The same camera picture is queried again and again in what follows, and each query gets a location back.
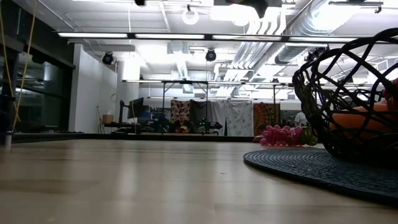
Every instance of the man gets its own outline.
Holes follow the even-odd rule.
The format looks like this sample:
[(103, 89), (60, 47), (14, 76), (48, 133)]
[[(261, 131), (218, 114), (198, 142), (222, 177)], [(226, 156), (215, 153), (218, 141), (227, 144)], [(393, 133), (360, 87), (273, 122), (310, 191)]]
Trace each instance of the man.
[(305, 117), (305, 114), (303, 113), (303, 111), (298, 112), (298, 114), (296, 115), (296, 118), (294, 119), (294, 126), (295, 127), (301, 127), (304, 124), (306, 124), (308, 121)]
[(170, 133), (192, 133), (192, 124), (187, 121), (187, 115), (184, 111), (178, 113), (178, 121), (174, 121), (170, 127)]

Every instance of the black wire basket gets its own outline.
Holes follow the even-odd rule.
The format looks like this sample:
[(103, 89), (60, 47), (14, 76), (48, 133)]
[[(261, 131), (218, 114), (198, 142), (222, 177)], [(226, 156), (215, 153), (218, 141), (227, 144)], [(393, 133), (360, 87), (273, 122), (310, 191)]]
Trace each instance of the black wire basket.
[[(397, 35), (398, 28), (394, 28), (374, 37), (353, 40), (340, 49), (327, 50), (295, 72), (292, 81), (295, 93), (302, 102), (302, 110), (314, 134), (331, 155), (367, 161), (398, 160), (398, 109), (391, 106), (392, 101), (398, 102), (398, 88), (386, 78), (398, 67), (398, 63), (380, 73), (366, 61), (376, 43), (398, 44), (398, 40), (393, 38)], [(361, 47), (366, 50), (359, 57), (353, 51)], [(328, 73), (341, 57), (352, 58), (356, 65), (342, 81), (336, 82)], [(331, 62), (320, 71), (320, 63), (325, 60)], [(361, 67), (367, 69), (369, 75), (372, 73), (377, 77), (374, 84), (368, 89), (354, 84), (347, 87)], [(384, 99), (383, 89), (391, 96), (390, 101)], [(388, 110), (377, 109), (383, 108), (380, 105), (383, 103)], [(337, 120), (338, 116), (342, 118), (342, 114), (347, 122)], [(361, 124), (350, 125), (354, 121)]]

